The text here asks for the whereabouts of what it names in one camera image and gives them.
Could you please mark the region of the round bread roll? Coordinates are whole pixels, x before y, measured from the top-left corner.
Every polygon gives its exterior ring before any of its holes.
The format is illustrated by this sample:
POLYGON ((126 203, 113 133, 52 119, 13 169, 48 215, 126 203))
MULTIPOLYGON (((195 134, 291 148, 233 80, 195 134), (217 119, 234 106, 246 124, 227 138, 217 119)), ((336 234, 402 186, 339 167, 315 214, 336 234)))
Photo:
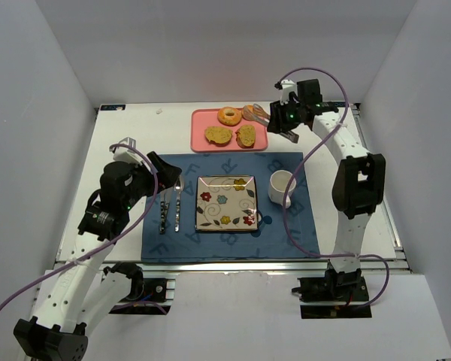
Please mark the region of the round bread roll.
POLYGON ((248 121, 256 120, 256 114, 254 113, 254 108, 252 105, 244 105, 244 107, 241 110, 241 115, 245 120, 248 121))

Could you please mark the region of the herb bread slice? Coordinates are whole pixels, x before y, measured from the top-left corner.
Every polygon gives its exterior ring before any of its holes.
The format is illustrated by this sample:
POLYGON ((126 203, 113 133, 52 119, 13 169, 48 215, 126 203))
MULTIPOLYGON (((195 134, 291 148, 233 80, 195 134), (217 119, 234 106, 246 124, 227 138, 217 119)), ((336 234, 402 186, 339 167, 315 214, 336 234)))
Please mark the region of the herb bread slice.
POLYGON ((236 142, 239 147, 251 148, 256 142, 256 130, 254 126, 244 125, 236 131, 236 142))
POLYGON ((204 131, 209 143, 219 146, 227 145, 232 139, 232 131, 221 126, 209 126, 204 131))

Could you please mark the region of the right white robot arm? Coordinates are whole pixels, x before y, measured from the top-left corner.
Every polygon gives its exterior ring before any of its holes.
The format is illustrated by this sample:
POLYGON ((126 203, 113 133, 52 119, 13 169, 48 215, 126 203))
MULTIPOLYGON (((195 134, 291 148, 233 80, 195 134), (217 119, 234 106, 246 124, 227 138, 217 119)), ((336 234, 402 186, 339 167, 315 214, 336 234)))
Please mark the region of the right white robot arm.
POLYGON ((354 289, 361 278, 359 254, 365 229, 383 201, 386 160, 360 145, 343 120, 322 118, 324 113, 336 113, 338 108, 323 101, 317 79, 297 83, 281 80, 275 87, 281 95, 270 105, 268 131, 288 134, 304 124, 321 139, 337 163, 331 196, 338 225, 325 272, 325 288, 330 293, 354 289))

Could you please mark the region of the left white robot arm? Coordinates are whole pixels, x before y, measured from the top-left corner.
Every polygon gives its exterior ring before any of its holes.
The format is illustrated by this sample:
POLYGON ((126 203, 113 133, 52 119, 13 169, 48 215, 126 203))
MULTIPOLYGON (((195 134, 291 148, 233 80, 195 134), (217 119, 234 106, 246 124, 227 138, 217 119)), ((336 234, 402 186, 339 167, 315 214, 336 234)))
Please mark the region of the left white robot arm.
POLYGON ((20 319, 14 336, 25 354, 36 360, 82 360, 91 332, 118 302, 144 297, 141 268, 119 262, 104 268, 101 285, 89 291, 114 239, 125 235, 130 210, 143 198, 172 188, 182 171, 156 153, 114 151, 89 197, 68 263, 48 296, 29 320, 20 319))

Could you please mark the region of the silver spoon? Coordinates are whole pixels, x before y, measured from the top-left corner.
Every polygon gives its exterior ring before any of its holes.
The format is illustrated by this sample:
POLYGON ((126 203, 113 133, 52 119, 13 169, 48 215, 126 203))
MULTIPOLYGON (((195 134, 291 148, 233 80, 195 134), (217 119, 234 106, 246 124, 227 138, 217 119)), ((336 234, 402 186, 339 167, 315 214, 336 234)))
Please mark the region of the silver spoon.
POLYGON ((175 203, 175 218, 174 218, 174 231, 180 230, 180 210, 181 210, 181 193, 185 186, 185 180, 183 175, 180 175, 175 184, 176 203, 175 203))

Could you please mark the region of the silver knife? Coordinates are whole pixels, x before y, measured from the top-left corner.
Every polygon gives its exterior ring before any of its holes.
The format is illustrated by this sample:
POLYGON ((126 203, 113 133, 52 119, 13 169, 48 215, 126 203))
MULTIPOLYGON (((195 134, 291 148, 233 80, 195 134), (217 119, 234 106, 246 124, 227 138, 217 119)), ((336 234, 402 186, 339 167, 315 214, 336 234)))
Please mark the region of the silver knife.
POLYGON ((164 191, 164 196, 163 196, 163 203, 164 203, 164 207, 163 207, 163 212, 162 212, 162 233, 165 232, 167 223, 168 223, 168 212, 169 212, 169 208, 170 208, 170 202, 171 202, 171 196, 172 193, 174 191, 174 188, 168 188, 164 191))

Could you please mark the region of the silver fork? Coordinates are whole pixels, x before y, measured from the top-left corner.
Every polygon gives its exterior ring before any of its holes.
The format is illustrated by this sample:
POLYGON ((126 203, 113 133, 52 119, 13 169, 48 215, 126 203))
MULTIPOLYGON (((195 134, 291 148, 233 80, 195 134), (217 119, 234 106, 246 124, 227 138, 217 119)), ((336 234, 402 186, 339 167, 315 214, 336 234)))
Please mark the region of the silver fork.
POLYGON ((163 190, 160 194, 160 222, 159 222, 159 234, 162 235, 165 233, 165 210, 166 210, 166 202, 165 202, 165 194, 166 190, 163 190))

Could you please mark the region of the sesame bagel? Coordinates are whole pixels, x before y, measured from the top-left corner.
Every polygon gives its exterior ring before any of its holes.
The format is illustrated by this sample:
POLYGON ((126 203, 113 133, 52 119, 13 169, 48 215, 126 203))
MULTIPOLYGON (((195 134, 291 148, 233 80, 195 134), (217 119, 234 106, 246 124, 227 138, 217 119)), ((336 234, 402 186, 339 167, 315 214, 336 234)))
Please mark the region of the sesame bagel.
POLYGON ((242 114, 237 108, 224 107, 217 112, 218 121, 226 126, 236 126, 242 120, 242 114))

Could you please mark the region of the white ceramic mug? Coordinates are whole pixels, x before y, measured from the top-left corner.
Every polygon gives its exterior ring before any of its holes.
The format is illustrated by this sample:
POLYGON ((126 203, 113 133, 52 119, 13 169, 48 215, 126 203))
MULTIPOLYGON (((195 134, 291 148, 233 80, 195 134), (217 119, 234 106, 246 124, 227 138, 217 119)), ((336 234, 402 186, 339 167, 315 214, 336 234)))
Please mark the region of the white ceramic mug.
POLYGON ((270 176, 268 185, 268 197, 271 202, 281 205, 286 197, 286 208, 291 205, 292 193, 296 187, 296 179, 291 172, 278 170, 270 176))

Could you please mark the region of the square floral plate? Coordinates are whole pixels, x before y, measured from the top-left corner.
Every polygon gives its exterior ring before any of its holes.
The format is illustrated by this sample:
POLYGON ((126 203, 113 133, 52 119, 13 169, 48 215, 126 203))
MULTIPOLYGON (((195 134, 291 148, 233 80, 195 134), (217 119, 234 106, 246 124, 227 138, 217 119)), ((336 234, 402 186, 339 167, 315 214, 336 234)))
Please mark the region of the square floral plate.
POLYGON ((254 232, 258 225, 258 196, 253 176, 198 178, 195 200, 197 231, 254 232))

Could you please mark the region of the pink serving tray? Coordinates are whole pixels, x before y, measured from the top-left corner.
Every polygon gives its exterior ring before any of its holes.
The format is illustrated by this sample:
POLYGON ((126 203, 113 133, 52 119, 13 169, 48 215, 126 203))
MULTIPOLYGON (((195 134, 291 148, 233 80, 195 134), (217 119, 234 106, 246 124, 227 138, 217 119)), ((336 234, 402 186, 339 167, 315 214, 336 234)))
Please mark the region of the pink serving tray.
POLYGON ((190 126, 190 148, 196 153, 218 153, 218 152, 245 152, 263 151, 268 148, 268 136, 266 128, 253 121, 242 119, 235 126, 221 124, 217 114, 219 108, 198 109, 192 112, 190 126), (252 147, 242 147, 237 141, 238 130, 242 126, 252 126, 255 129, 256 140, 252 147), (210 127, 226 129, 231 134, 231 140, 220 145, 206 138, 206 130, 210 127))

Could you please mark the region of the blue letter placemat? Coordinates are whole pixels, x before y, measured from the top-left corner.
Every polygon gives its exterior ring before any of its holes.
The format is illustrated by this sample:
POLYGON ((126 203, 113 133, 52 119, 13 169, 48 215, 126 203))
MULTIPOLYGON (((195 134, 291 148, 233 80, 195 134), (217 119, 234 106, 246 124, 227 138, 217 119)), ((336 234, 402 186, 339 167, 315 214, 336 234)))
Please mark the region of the blue letter placemat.
POLYGON ((146 203, 141 259, 150 263, 239 259, 300 259, 319 252, 304 174, 296 178, 291 205, 268 197, 271 175, 295 170, 299 152, 171 154, 185 186, 172 199, 165 232, 159 231, 160 201, 146 203))

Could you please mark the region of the left blue table label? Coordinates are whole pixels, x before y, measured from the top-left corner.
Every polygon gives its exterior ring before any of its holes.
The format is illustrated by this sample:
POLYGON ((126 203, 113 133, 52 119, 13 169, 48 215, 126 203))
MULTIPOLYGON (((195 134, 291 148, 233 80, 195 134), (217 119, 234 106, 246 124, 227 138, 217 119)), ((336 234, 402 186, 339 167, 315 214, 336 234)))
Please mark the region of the left blue table label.
POLYGON ((126 109, 125 105, 102 105, 100 111, 123 111, 126 109))

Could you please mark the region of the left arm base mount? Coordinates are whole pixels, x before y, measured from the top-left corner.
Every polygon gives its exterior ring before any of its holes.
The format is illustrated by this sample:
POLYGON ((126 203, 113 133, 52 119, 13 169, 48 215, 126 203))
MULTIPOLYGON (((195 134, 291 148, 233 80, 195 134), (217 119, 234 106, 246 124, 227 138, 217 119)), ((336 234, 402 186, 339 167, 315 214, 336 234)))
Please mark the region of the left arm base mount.
POLYGON ((166 315, 174 298, 175 280, 164 276, 144 275, 143 269, 132 262, 105 266, 101 281, 111 273, 124 274, 131 282, 129 294, 113 306, 109 314, 166 315))

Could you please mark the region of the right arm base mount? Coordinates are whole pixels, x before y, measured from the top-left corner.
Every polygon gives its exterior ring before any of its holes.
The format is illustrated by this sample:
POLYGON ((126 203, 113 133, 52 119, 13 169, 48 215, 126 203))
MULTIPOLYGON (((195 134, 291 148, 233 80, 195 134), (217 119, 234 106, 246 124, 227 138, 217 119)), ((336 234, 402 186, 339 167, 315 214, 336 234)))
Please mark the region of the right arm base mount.
POLYGON ((299 298, 303 320, 372 318, 368 288, 363 277, 356 286, 340 287, 332 292, 324 278, 299 278, 291 294, 299 298))

